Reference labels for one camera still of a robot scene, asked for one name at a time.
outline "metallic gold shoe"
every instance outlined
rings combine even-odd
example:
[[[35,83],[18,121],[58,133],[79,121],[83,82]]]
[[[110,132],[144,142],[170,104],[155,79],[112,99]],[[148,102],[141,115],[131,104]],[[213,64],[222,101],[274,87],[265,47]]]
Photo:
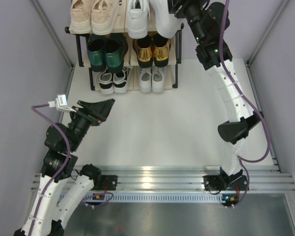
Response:
[[[149,68],[153,65],[152,37],[133,40],[133,49],[137,53],[138,63],[141,68]]]
[[[160,34],[153,36],[154,43],[154,64],[157,67],[165,67],[168,65],[169,50],[171,48],[171,40],[164,38]]]

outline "green shoe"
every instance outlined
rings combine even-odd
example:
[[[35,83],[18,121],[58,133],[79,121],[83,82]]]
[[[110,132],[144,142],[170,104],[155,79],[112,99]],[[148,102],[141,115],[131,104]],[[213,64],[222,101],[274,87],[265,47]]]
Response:
[[[88,41],[88,59],[92,71],[101,72],[106,69],[105,64],[105,36],[92,34]]]
[[[128,43],[123,33],[112,33],[105,42],[105,60],[110,73],[123,69],[123,57],[128,51]]]

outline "white shoe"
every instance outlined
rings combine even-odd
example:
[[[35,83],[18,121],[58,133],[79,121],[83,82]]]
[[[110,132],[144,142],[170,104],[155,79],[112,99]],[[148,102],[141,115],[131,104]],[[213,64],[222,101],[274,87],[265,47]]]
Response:
[[[137,76],[141,92],[151,92],[152,90],[152,72],[151,67],[141,68],[138,67]]]
[[[166,0],[149,0],[155,11],[155,22],[157,32],[164,38],[172,38],[180,29],[183,19],[177,19],[168,13]]]
[[[124,93],[128,90],[130,68],[124,67],[121,72],[114,74],[114,91]]]
[[[71,24],[75,30],[92,30],[90,9],[92,0],[73,0],[70,8]]]
[[[131,38],[148,34],[148,0],[129,0],[127,9],[128,33]]]
[[[96,0],[92,6],[91,19],[93,33],[97,35],[110,34],[119,12],[117,0]]]
[[[164,91],[165,79],[167,76],[167,66],[152,68],[152,91],[156,93],[161,93]]]
[[[112,94],[114,92],[113,75],[106,69],[99,76],[98,83],[102,94]]]

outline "pair of shoes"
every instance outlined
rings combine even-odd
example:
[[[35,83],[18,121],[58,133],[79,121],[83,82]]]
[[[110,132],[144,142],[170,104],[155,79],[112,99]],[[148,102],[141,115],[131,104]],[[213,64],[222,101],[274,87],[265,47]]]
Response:
[[[155,11],[157,32],[164,38],[172,38],[180,29],[182,19],[168,13],[166,0],[149,0]],[[129,0],[127,9],[128,33],[131,38],[143,38],[148,34],[148,0]]]
[[[141,92],[161,93],[164,91],[167,67],[139,68],[137,71]]]
[[[144,38],[133,40],[133,49],[137,54],[141,68],[151,67],[153,61],[156,67],[167,66],[170,48],[171,40],[158,33],[153,37],[147,35]]]
[[[119,73],[123,68],[123,57],[128,51],[128,43],[122,33],[112,33],[108,39],[92,34],[87,50],[92,71],[102,72],[107,67],[110,73]]]
[[[118,0],[73,0],[70,15],[75,30],[110,34],[119,12]]]
[[[113,92],[124,93],[128,90],[130,68],[124,67],[121,72],[113,74],[106,69],[99,76],[98,83],[102,94]]]

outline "reflective floor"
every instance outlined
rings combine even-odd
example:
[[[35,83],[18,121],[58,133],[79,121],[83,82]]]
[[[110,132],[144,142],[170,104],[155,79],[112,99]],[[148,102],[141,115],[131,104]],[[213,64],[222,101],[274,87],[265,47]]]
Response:
[[[212,204],[79,206],[65,236],[294,236],[284,195],[248,195],[236,209]]]

